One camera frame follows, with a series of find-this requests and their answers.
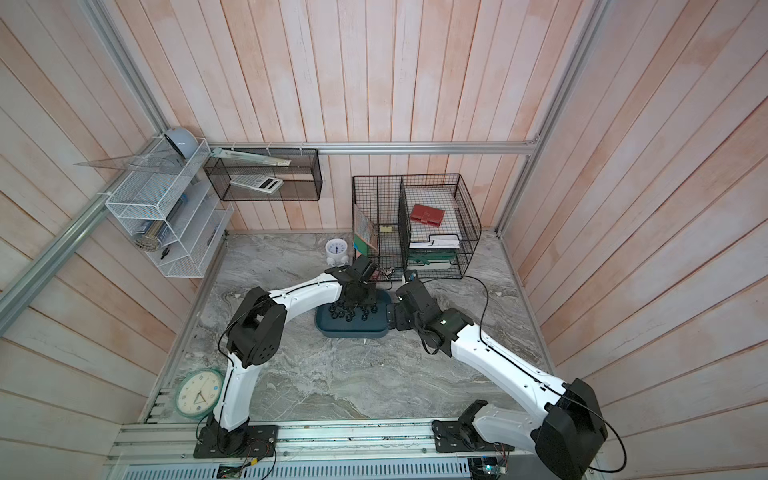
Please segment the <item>dark teal storage box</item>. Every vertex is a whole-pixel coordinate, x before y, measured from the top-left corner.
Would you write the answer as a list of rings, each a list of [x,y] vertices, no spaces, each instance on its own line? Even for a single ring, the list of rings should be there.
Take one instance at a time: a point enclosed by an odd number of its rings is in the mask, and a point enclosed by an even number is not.
[[[377,311],[369,312],[367,317],[363,318],[362,310],[356,308],[351,321],[347,321],[344,315],[334,317],[330,311],[330,305],[323,305],[316,309],[315,326],[320,333],[328,338],[383,338],[390,330],[387,306],[391,304],[390,294],[387,291],[378,290]]]

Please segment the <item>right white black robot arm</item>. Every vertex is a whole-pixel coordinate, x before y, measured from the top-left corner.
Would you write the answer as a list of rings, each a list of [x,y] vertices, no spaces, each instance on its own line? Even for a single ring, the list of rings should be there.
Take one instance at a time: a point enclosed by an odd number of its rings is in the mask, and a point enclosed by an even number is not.
[[[566,382],[522,360],[485,333],[480,321],[441,309],[420,280],[405,283],[396,296],[388,315],[398,330],[415,331],[428,353],[474,368],[520,407],[514,411],[477,400],[455,421],[433,421],[439,452],[508,447],[535,454],[560,479],[580,479],[592,470],[614,429],[588,383]]]

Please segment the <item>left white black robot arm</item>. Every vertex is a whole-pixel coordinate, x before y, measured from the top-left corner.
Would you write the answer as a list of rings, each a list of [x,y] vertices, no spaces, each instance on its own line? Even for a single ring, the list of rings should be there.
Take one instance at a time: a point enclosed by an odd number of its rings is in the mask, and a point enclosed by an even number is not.
[[[227,370],[218,402],[196,434],[195,459],[260,460],[275,454],[278,428],[251,426],[249,411],[259,374],[277,353],[286,324],[323,305],[347,320],[376,312],[376,270],[360,256],[306,282],[271,291],[256,287],[246,294],[222,334]]]

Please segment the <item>small white alarm clock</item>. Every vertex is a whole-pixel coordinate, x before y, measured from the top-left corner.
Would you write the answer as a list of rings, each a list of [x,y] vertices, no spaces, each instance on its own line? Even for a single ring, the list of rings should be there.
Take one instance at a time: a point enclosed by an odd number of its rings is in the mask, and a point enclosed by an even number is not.
[[[325,244],[326,261],[329,267],[341,267],[349,264],[349,247],[341,238],[333,238]]]

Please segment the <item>white tray in organizer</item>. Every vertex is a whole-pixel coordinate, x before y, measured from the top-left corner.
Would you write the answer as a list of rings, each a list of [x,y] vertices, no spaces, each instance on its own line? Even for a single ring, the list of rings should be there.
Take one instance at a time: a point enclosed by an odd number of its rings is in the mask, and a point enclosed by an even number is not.
[[[425,241],[411,241],[409,249],[458,249],[461,239],[457,235],[432,235]]]

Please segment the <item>red wallet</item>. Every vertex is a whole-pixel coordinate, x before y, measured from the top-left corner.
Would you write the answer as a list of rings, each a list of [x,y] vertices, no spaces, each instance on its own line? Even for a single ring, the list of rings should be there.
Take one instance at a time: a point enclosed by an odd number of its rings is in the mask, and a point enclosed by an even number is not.
[[[415,204],[409,215],[411,221],[430,227],[440,227],[444,217],[444,210],[424,204]]]

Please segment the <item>white calculator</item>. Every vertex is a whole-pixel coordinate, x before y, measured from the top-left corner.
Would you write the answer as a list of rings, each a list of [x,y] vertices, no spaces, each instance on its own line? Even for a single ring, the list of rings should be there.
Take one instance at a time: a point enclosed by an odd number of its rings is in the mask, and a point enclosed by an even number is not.
[[[263,174],[241,174],[232,177],[230,184],[238,188],[272,195],[281,189],[284,181]]]

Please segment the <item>clear plastic ruler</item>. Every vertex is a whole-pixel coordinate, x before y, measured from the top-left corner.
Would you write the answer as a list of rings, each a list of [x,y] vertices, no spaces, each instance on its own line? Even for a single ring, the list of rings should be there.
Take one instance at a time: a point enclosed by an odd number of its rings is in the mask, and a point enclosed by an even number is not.
[[[247,153],[235,150],[227,150],[220,147],[213,149],[210,153],[210,156],[213,158],[235,160],[238,162],[246,162],[254,165],[274,167],[288,167],[291,165],[291,161],[289,159],[282,159],[262,154]]]

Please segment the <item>grey computer mouse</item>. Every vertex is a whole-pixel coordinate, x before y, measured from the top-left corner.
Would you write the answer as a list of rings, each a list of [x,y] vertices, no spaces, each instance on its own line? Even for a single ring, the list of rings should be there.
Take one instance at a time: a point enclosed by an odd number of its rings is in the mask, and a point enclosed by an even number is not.
[[[199,146],[197,138],[189,130],[182,127],[169,128],[163,133],[163,136],[185,160],[190,160]]]

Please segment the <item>green round wall clock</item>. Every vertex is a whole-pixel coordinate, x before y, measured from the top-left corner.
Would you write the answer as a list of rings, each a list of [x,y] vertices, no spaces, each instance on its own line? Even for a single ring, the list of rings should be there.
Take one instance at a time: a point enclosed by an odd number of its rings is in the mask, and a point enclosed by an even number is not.
[[[184,418],[196,419],[210,414],[223,390],[224,376],[215,369],[203,368],[189,373],[179,384],[175,411]]]

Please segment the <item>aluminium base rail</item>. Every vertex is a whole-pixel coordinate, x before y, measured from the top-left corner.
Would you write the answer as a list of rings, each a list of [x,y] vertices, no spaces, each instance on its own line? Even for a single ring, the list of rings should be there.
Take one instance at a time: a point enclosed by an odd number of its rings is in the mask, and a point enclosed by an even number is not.
[[[373,460],[447,457],[436,449],[432,420],[276,422],[281,461]],[[195,463],[194,423],[132,424],[120,428],[107,466]]]

